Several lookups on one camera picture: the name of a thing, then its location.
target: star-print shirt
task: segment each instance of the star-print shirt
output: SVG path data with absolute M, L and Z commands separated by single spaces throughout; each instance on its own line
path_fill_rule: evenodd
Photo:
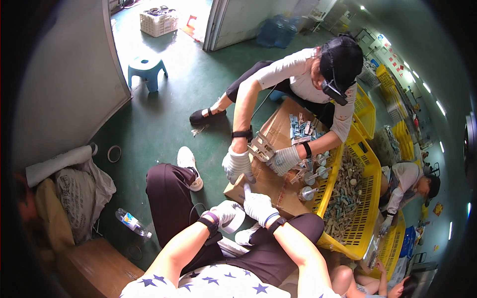
M 120 298 L 220 297 L 290 298 L 290 293 L 263 283 L 252 272 L 239 267 L 218 264 L 199 268 L 182 276 L 179 287 L 154 274 L 144 275 L 123 289 Z M 313 297 L 340 298 L 330 288 L 313 288 Z
M 315 48 L 303 49 L 258 70 L 251 77 L 259 81 L 262 90 L 290 79 L 290 88 L 302 99 L 314 103 L 329 103 L 331 98 L 323 91 L 317 90 L 311 81 L 311 64 L 315 55 Z M 336 104 L 334 108 L 330 130 L 334 131 L 343 143 L 353 122 L 356 91 L 355 83 L 345 92 L 348 103 L 344 106 Z

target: hand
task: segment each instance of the hand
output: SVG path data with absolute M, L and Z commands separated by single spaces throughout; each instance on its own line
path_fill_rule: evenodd
M 248 151 L 245 151 L 244 153 L 235 153 L 232 150 L 232 146 L 230 146 L 227 155 L 225 155 L 224 160 L 222 161 L 222 167 L 224 167 L 225 174 L 227 174 L 227 179 L 230 180 L 230 183 L 232 184 L 235 184 L 242 173 L 245 173 L 245 176 L 250 183 L 256 182 L 252 174 L 252 164 L 249 159 Z
M 268 195 L 250 194 L 243 203 L 245 213 L 257 220 L 259 225 L 265 227 L 267 219 L 271 215 L 279 215 L 278 210 L 271 206 L 271 199 Z
M 230 222 L 234 219 L 236 214 L 236 207 L 240 207 L 243 210 L 242 206 L 239 203 L 234 201 L 225 200 L 216 207 L 212 207 L 210 211 L 217 215 L 219 219 L 219 226 L 223 226 L 225 223 Z
M 292 146 L 278 150 L 265 164 L 277 173 L 278 176 L 283 176 L 301 161 L 296 147 Z
M 386 219 L 384 220 L 383 224 L 381 225 L 381 229 L 379 230 L 379 236 L 384 235 L 388 232 L 389 227 L 393 221 L 394 215 L 389 214 Z
M 381 260 L 379 258 L 376 258 L 376 268 L 378 268 L 378 270 L 381 273 L 387 274 L 386 268 L 384 267 L 383 263 L 381 262 Z

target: plastic bottle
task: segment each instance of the plastic bottle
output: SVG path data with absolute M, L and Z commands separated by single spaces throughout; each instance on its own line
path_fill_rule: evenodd
M 139 220 L 137 220 L 126 210 L 118 208 L 118 210 L 116 211 L 116 218 L 139 236 L 151 238 L 152 233 L 149 232 Z
M 283 16 L 280 14 L 274 16 L 273 19 L 267 19 L 257 35 L 257 43 L 266 48 L 272 48 L 283 30 L 282 21 Z
M 298 33 L 297 28 L 295 27 L 295 23 L 300 18 L 292 18 L 290 21 L 283 20 L 283 29 L 280 31 L 278 38 L 275 40 L 275 46 L 280 49 L 286 49 L 295 35 Z

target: cardboard box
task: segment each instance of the cardboard box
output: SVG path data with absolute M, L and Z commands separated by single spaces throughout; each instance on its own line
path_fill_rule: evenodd
M 275 111 L 275 113 L 262 126 L 260 131 L 268 138 L 275 149 L 283 149 L 291 146 L 290 139 L 290 116 L 293 114 L 298 117 L 299 113 L 303 114 L 304 121 L 313 121 L 314 116 L 294 102 L 287 98 L 282 106 Z M 318 130 L 322 131 L 325 127 L 319 123 Z M 271 198 L 271 202 L 276 207 L 280 215 L 286 218 L 291 218 L 303 213 L 311 212 L 311 205 L 313 201 L 306 203 L 300 201 L 298 192 L 303 188 L 302 184 L 296 182 L 290 183 L 290 180 L 296 175 L 297 171 L 289 171 L 284 176 L 280 177 L 273 172 L 268 166 L 256 158 L 252 159 L 252 171 L 257 182 L 250 184 L 252 192 L 265 194 Z M 247 179 L 242 175 L 235 185 L 228 184 L 224 190 L 224 194 L 234 201 L 243 203 L 244 191 L 243 184 Z
M 117 298 L 144 271 L 104 238 L 62 251 L 57 262 L 61 285 L 72 298 Z

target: smartwatch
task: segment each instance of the smartwatch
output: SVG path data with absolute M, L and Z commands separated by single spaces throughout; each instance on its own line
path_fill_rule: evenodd
M 247 142 L 250 143 L 253 139 L 252 125 L 250 125 L 250 128 L 247 129 L 244 132 L 232 132 L 231 137 L 232 137 L 232 139 L 233 138 L 246 138 Z
M 311 148 L 310 148 L 310 145 L 308 145 L 308 142 L 304 142 L 302 143 L 302 145 L 305 147 L 306 159 L 311 158 Z
M 284 225 L 286 222 L 287 219 L 283 216 L 280 216 L 273 224 L 270 225 L 268 231 L 270 232 L 270 234 L 273 235 L 273 233 L 275 233 L 275 230 L 278 229 L 279 226 Z

